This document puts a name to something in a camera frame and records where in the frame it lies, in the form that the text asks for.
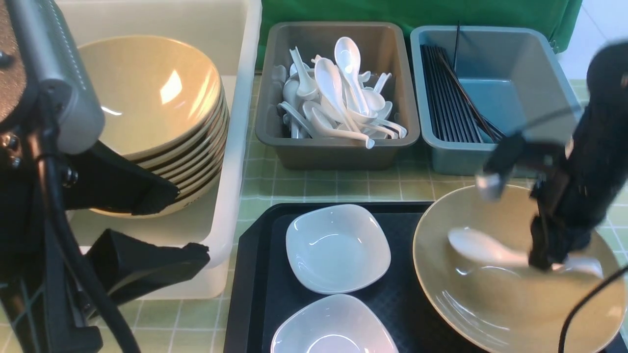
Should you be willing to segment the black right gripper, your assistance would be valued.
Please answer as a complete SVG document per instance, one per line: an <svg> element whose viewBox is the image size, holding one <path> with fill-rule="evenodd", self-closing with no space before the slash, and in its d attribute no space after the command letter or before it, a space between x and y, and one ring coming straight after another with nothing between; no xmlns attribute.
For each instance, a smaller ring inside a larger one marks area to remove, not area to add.
<svg viewBox="0 0 628 353"><path fill-rule="evenodd" d="M527 261L531 267L549 271L555 263L565 263L570 253L587 248L594 226L579 223L574 208L567 204L572 177L563 145L527 141L522 133L502 138L476 173L475 185L482 197L500 199L517 167L537 174L530 194L537 213L531 221L532 248Z"/></svg>

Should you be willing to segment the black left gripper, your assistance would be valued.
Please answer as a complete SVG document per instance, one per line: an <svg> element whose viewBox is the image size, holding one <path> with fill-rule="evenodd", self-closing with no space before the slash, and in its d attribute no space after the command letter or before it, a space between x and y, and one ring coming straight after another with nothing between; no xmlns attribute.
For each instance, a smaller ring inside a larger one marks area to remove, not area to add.
<svg viewBox="0 0 628 353"><path fill-rule="evenodd" d="M161 212L179 196L170 181L101 142L65 155L76 181L68 210L100 208L131 215ZM47 225L38 173L18 136L1 134L1 307L24 353L97 353L103 338L87 323L80 290ZM106 229L85 255L110 299L126 304L193 279L210 261L207 246L155 246Z"/></svg>

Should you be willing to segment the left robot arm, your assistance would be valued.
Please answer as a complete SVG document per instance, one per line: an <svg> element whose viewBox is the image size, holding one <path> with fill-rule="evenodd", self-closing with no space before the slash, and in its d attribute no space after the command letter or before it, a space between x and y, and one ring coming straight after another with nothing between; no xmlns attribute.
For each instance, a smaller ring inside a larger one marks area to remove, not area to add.
<svg viewBox="0 0 628 353"><path fill-rule="evenodd" d="M104 114L60 9L1 2L1 306L25 353L97 353L100 316L124 353L140 346L118 306L193 279L198 243L159 247L106 229L86 254L67 210L161 212L175 184L99 141Z"/></svg>

